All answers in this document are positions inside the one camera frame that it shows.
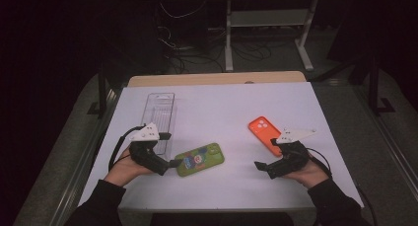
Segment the human hand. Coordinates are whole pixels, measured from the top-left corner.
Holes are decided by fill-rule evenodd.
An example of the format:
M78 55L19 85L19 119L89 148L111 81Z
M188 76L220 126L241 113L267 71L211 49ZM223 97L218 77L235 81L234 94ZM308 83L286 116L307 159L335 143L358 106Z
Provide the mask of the human hand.
M104 177L105 181L123 187L140 175L153 173L132 160L129 154L129 147L122 152L119 159Z
M305 188L313 188L317 184L329 179L329 176L320 166L312 160L308 160L307 164L301 170L287 174L283 178L296 180Z

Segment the white tabletop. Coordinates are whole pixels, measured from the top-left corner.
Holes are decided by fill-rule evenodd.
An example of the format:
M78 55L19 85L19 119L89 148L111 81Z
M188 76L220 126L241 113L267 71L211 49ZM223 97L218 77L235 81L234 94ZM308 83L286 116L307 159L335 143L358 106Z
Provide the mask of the white tabletop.
M301 142L327 158L334 180L363 206L308 82L125 88L80 204L91 195L98 179L106 175L108 160L118 138L131 127L140 125L151 93L175 93L172 158L217 142L225 162L185 178L179 177L175 169L169 169L164 176L141 176L126 186L120 208L283 211L314 207L306 189L295 181L270 180L267 173L255 168L254 161L270 164L277 160L247 127L261 115L278 129L314 128L316 134ZM120 153L128 144L126 138Z

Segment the black sleeve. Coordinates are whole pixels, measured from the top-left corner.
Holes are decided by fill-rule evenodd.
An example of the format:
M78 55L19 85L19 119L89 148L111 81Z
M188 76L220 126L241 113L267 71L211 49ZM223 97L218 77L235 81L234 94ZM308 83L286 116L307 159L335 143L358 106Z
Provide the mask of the black sleeve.
M371 226L361 215L361 207L332 180L308 190L317 210L317 221L323 226Z
M80 205L65 225L122 225L117 207L126 189L99 180L90 198Z

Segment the clear plastic tray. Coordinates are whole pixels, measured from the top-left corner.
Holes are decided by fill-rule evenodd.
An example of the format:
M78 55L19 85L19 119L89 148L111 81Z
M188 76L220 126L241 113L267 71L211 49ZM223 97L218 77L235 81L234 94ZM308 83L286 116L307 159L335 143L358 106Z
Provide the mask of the clear plastic tray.
M174 120L174 93L149 94L144 114L142 115L142 124L153 122L159 132L168 132L172 135L172 138L169 140L159 140L154 147L154 152L166 160L169 160L171 157Z

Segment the red phone case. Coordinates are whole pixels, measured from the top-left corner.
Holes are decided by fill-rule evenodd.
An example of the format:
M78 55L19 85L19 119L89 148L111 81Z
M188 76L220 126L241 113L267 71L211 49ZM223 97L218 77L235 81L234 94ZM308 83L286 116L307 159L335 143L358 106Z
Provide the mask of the red phone case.
M248 125L249 130L267 147L273 155L280 157L282 151L271 144L270 139L279 138L281 132L264 116L253 120Z

